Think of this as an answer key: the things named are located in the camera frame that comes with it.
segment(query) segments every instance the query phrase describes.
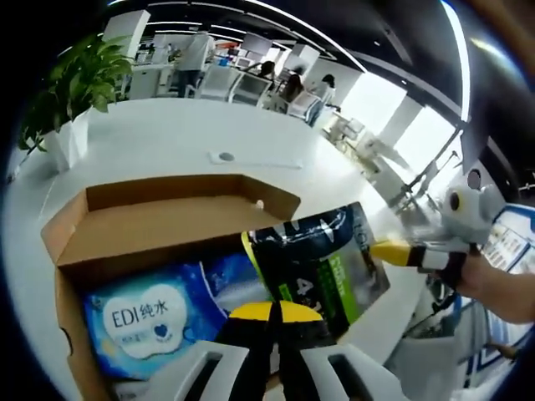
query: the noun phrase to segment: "potted plant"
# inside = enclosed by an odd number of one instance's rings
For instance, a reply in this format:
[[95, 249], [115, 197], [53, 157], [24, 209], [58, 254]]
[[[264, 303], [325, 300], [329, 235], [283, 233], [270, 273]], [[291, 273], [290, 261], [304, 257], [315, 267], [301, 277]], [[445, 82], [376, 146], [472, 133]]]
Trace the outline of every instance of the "potted plant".
[[18, 147], [48, 151], [59, 171], [68, 170], [87, 152], [89, 111], [108, 112], [115, 102], [115, 82], [132, 74], [120, 50], [124, 37], [104, 42], [92, 35], [59, 56], [29, 105]]

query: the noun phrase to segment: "box flap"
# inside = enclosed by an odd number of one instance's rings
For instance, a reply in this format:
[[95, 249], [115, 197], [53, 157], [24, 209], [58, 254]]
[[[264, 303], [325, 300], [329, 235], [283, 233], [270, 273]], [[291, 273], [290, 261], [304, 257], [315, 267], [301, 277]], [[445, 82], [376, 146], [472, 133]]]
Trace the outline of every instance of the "box flap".
[[41, 237], [52, 261], [60, 255], [76, 231], [76, 226], [88, 213], [85, 190], [71, 199], [41, 230]]
[[59, 270], [55, 272], [55, 286], [58, 322], [70, 346], [67, 362], [82, 398], [101, 401], [111, 399], [104, 385], [104, 377], [94, 359], [79, 299], [72, 285]]
[[43, 238], [56, 265], [68, 266], [273, 226], [291, 220], [299, 202], [243, 175], [125, 181], [87, 188], [45, 226]]

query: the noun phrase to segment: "human hand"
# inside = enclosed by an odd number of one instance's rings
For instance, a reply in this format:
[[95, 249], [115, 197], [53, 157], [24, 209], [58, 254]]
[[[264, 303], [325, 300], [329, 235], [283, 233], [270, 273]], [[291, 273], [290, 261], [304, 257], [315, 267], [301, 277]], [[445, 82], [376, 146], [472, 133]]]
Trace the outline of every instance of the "human hand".
[[462, 267], [457, 292], [464, 297], [481, 299], [485, 289], [496, 279], [496, 271], [479, 251], [471, 252]]

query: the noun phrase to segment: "green leaves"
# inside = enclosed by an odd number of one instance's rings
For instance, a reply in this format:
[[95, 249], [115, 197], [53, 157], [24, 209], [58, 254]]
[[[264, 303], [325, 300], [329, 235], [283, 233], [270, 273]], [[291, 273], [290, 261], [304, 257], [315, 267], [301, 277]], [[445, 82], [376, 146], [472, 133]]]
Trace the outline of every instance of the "green leaves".
[[58, 63], [44, 80], [44, 89], [29, 105], [18, 141], [22, 150], [40, 146], [43, 135], [74, 120], [90, 107], [108, 112], [115, 102], [115, 82], [132, 74], [130, 59], [121, 54], [121, 43], [128, 37], [104, 42], [90, 35], [58, 57]]
[[101, 113], [108, 113], [108, 100], [105, 96], [97, 94], [93, 97], [93, 107]]

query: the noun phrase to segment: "small round hole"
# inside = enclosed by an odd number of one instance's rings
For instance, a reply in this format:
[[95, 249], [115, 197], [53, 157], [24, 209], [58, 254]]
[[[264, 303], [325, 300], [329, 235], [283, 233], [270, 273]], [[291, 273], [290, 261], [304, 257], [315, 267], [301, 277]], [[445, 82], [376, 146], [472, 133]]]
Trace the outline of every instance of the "small round hole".
[[450, 195], [450, 208], [453, 211], [457, 211], [460, 205], [461, 205], [461, 200], [459, 199], [459, 195], [456, 192], [453, 192]]

